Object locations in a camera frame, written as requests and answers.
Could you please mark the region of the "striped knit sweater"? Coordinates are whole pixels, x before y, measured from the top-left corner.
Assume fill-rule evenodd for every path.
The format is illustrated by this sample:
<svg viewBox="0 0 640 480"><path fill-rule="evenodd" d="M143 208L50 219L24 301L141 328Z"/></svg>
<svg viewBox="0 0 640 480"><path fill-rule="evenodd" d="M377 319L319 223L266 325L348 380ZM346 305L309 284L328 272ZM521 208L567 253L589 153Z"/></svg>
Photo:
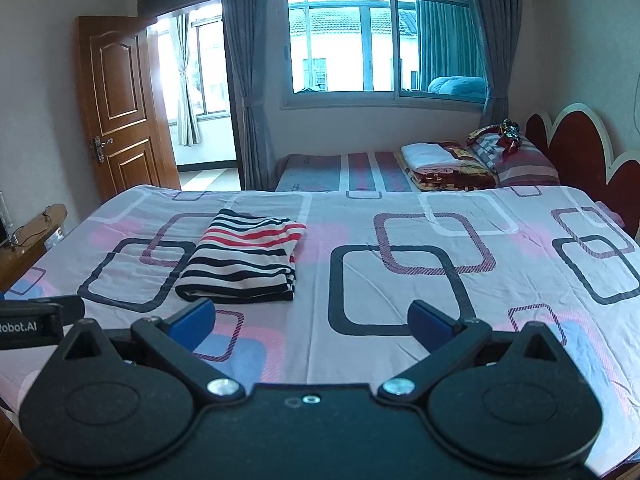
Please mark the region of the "striped knit sweater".
<svg viewBox="0 0 640 480"><path fill-rule="evenodd" d="M186 301L216 304L291 301L295 248L305 234L306 226L289 218L223 209L196 245L175 292Z"/></svg>

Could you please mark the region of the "wooden side table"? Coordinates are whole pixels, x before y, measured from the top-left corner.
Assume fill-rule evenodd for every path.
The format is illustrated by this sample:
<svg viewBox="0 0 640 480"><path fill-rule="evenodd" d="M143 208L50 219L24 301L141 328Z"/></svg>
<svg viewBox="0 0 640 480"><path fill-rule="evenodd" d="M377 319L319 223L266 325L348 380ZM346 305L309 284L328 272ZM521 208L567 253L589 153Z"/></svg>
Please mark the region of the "wooden side table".
<svg viewBox="0 0 640 480"><path fill-rule="evenodd" d="M7 292L46 253L44 243L54 232L62 228L66 217L66 207L63 204L54 204L47 206L43 212L17 229L17 243L1 248L2 292Z"/></svg>

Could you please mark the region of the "red yellow folded blanket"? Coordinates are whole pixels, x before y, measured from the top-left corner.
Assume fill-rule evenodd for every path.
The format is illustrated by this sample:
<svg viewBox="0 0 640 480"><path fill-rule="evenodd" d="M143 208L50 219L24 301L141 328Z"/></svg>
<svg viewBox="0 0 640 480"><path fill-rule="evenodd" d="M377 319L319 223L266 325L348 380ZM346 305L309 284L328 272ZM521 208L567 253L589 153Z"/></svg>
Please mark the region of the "red yellow folded blanket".
<svg viewBox="0 0 640 480"><path fill-rule="evenodd" d="M457 166L415 172L408 167L400 153L408 177L420 191L476 191L497 186L494 174L462 145L457 142L436 144L454 155L459 161Z"/></svg>

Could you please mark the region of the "folded white towel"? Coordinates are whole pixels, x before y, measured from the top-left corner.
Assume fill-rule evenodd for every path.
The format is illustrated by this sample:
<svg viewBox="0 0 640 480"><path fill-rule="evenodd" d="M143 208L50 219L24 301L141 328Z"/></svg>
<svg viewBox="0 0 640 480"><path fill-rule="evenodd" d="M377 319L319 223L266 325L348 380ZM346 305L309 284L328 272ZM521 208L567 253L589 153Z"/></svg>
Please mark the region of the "folded white towel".
<svg viewBox="0 0 640 480"><path fill-rule="evenodd" d="M408 167L415 172L431 170L436 167L457 166L459 163L450 151L436 143L404 145L400 152Z"/></svg>

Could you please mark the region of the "plaid red pillow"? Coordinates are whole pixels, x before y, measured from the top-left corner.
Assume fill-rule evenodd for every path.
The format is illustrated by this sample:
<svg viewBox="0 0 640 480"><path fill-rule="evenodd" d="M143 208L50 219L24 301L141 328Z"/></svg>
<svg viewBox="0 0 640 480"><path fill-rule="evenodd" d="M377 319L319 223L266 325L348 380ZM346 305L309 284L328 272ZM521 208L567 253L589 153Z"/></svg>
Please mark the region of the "plaid red pillow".
<svg viewBox="0 0 640 480"><path fill-rule="evenodd" d="M473 131L466 146L494 174L499 186L559 185L560 179L550 160L521 136L520 149L508 158L502 157L497 145L499 125Z"/></svg>

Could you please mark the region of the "white balcony curtain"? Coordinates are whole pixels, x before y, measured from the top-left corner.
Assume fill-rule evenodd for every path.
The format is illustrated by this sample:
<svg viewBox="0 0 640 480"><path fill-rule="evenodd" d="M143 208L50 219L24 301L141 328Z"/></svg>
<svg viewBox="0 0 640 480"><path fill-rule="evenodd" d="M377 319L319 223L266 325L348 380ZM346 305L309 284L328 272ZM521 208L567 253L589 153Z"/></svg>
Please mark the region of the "white balcony curtain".
<svg viewBox="0 0 640 480"><path fill-rule="evenodd" d="M182 146L201 143L201 133L190 95L189 68L189 12L175 15L170 21L170 38L177 64L179 78L178 139Z"/></svg>

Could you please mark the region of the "colourful toy on pillow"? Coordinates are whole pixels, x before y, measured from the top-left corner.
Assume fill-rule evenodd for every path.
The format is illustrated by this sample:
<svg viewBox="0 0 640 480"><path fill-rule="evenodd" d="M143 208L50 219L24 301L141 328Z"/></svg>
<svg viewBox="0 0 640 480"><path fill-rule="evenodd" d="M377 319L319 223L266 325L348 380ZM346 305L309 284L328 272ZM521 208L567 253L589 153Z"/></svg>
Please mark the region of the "colourful toy on pillow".
<svg viewBox="0 0 640 480"><path fill-rule="evenodd" d="M499 125L498 133L497 145L502 148L503 158L508 158L520 149L522 139L520 126L516 122L511 122L510 119L503 119Z"/></svg>

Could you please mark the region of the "brown wooden door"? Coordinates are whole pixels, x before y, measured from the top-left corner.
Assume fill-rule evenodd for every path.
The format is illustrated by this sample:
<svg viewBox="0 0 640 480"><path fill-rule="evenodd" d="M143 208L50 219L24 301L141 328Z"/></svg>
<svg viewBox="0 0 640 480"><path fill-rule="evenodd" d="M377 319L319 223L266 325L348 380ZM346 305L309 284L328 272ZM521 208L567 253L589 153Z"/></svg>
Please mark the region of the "brown wooden door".
<svg viewBox="0 0 640 480"><path fill-rule="evenodd" d="M76 89L106 202L148 184L181 188L160 81L154 18L76 18Z"/></svg>

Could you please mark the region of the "red scalloped headboard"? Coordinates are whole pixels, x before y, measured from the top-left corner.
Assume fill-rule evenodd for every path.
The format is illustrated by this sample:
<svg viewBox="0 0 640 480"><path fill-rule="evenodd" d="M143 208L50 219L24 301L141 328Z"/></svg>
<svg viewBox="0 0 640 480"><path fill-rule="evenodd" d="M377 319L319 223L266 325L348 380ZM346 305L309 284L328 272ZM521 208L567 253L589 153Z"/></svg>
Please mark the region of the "red scalloped headboard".
<svg viewBox="0 0 640 480"><path fill-rule="evenodd" d="M545 112L529 116L525 136L552 162L562 185L579 188L604 203L639 237L639 153L616 156L600 116L584 103L563 108L557 118Z"/></svg>

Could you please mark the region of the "teal blanket on sill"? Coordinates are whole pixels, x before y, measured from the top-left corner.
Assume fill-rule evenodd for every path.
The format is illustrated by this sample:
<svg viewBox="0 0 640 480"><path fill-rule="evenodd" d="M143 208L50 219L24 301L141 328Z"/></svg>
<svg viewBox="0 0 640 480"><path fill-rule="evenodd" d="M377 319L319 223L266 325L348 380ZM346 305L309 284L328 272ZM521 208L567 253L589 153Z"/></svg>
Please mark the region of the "teal blanket on sill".
<svg viewBox="0 0 640 480"><path fill-rule="evenodd" d="M431 94L458 96L460 99L485 99L487 82L482 77L443 76L433 79L427 87Z"/></svg>

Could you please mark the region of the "grey right curtain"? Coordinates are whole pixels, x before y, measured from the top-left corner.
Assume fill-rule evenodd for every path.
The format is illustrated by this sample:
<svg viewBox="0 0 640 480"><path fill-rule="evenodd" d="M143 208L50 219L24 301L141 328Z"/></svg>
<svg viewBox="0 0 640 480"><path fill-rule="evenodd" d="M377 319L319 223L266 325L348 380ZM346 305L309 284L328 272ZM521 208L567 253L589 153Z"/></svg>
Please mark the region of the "grey right curtain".
<svg viewBox="0 0 640 480"><path fill-rule="evenodd" d="M520 38L523 0L472 0L482 34L488 85L480 124L489 126L509 116L509 86Z"/></svg>

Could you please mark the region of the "grey curtain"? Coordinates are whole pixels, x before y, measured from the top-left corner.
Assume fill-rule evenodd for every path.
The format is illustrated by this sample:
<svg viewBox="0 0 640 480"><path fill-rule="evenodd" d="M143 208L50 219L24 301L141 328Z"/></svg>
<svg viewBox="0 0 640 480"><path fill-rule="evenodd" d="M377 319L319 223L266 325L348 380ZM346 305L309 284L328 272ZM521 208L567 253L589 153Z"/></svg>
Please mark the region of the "grey curtain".
<svg viewBox="0 0 640 480"><path fill-rule="evenodd" d="M248 190L271 191L276 159L265 113L268 0L222 0L224 24L242 110L240 148Z"/></svg>
<svg viewBox="0 0 640 480"><path fill-rule="evenodd" d="M509 86L520 38L523 0L472 0L482 34L488 85L480 124L489 126L509 116Z"/></svg>

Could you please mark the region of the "grey left curtain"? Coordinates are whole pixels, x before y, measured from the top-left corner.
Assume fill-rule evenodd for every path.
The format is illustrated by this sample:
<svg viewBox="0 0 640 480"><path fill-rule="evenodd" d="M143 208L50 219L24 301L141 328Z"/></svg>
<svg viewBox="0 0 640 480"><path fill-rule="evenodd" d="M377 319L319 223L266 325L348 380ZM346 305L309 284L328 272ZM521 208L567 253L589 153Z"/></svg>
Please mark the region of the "grey left curtain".
<svg viewBox="0 0 640 480"><path fill-rule="evenodd" d="M248 190L271 191L276 159L265 113L268 0L222 0L224 24L242 110L240 148Z"/></svg>

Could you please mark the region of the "window with frame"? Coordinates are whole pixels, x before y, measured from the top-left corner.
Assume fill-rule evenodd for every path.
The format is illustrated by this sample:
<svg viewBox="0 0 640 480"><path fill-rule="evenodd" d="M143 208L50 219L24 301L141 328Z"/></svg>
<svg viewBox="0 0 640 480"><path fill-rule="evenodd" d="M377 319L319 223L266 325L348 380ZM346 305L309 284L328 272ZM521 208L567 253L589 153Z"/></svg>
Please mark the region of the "window with frame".
<svg viewBox="0 0 640 480"><path fill-rule="evenodd" d="M439 99L437 77L486 80L472 0L281 0L288 96L299 103Z"/></svg>

